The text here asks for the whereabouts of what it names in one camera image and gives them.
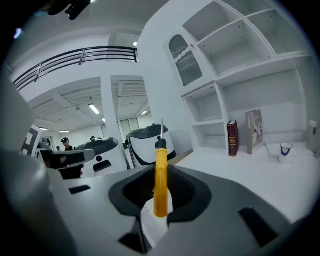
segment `red book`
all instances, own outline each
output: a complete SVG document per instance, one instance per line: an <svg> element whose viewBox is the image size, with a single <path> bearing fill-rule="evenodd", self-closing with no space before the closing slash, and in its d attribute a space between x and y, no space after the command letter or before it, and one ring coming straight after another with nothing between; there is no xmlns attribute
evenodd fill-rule
<svg viewBox="0 0 320 256"><path fill-rule="evenodd" d="M227 124L229 139L229 156L236 157L239 148L239 135L237 121L230 121Z"/></svg>

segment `person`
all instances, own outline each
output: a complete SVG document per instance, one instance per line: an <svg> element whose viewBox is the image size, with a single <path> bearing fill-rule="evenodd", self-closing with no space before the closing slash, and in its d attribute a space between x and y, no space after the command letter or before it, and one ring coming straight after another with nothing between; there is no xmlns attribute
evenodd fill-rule
<svg viewBox="0 0 320 256"><path fill-rule="evenodd" d="M61 142L63 143L63 145L65 146L65 150L64 151L73 151L76 150L76 148L74 146L70 145L70 141L68 138L63 138L61 140Z"/></svg>

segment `metal railing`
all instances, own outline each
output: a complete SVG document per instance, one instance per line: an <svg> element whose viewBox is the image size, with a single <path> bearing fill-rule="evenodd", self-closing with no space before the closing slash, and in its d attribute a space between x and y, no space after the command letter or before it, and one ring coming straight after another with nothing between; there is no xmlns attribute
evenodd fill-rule
<svg viewBox="0 0 320 256"><path fill-rule="evenodd" d="M17 90L20 91L30 83L37 82L39 78L53 71L71 65L81 65L85 62L113 60L136 63L136 51L136 48L120 46L98 46L68 51L49 58L42 63L30 68L21 76L19 76L13 83Z"/></svg>

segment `screwdriver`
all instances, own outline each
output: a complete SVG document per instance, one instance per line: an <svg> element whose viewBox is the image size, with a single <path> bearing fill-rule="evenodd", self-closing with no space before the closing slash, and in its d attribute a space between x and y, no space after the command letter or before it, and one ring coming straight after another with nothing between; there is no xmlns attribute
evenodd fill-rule
<svg viewBox="0 0 320 256"><path fill-rule="evenodd" d="M164 120L161 121L161 135L155 144L155 186L154 215L163 218L168 215L168 150L164 139Z"/></svg>

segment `gray book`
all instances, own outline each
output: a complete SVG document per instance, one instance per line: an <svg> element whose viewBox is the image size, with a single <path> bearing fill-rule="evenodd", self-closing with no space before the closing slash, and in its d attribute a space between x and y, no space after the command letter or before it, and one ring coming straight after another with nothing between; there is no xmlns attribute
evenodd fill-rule
<svg viewBox="0 0 320 256"><path fill-rule="evenodd" d="M263 126L261 110L245 113L248 127L247 153L252 155L262 145Z"/></svg>

